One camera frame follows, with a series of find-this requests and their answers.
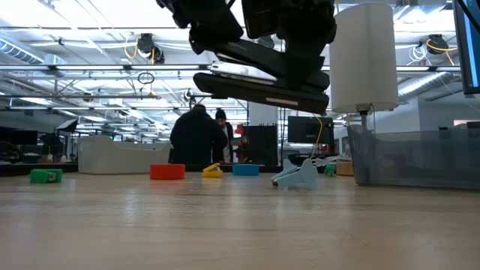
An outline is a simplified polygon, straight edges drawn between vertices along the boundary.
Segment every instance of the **small white object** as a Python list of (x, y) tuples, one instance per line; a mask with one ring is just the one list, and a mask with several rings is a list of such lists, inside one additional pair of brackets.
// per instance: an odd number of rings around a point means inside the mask
[(331, 107), (336, 113), (398, 106), (393, 11), (388, 4), (358, 4), (335, 16), (330, 49)]

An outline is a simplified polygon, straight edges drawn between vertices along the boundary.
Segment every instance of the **small green object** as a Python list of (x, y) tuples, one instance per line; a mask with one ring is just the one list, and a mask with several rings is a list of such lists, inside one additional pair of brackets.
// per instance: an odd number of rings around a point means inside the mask
[(31, 184), (62, 183), (61, 169), (33, 169), (30, 172)]
[(328, 177), (335, 177), (335, 171), (337, 170), (337, 167), (335, 165), (327, 165), (323, 171), (325, 173), (325, 176)]

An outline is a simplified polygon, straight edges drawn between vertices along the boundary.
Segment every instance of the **clear storage container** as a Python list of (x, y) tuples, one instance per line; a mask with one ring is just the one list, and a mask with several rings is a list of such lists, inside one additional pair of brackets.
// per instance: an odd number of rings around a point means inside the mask
[(480, 189), (480, 130), (348, 135), (359, 185)]

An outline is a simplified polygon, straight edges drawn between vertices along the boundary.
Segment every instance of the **blue block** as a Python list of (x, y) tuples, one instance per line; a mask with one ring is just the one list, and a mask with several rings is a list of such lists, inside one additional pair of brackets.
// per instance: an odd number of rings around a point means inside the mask
[(234, 176), (258, 176), (260, 168), (253, 164), (233, 164)]

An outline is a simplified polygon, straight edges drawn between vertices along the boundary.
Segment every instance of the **table surface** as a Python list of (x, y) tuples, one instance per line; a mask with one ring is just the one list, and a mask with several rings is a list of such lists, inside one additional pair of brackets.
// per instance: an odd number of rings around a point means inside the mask
[(0, 179), (0, 269), (479, 269), (480, 193), (269, 177)]

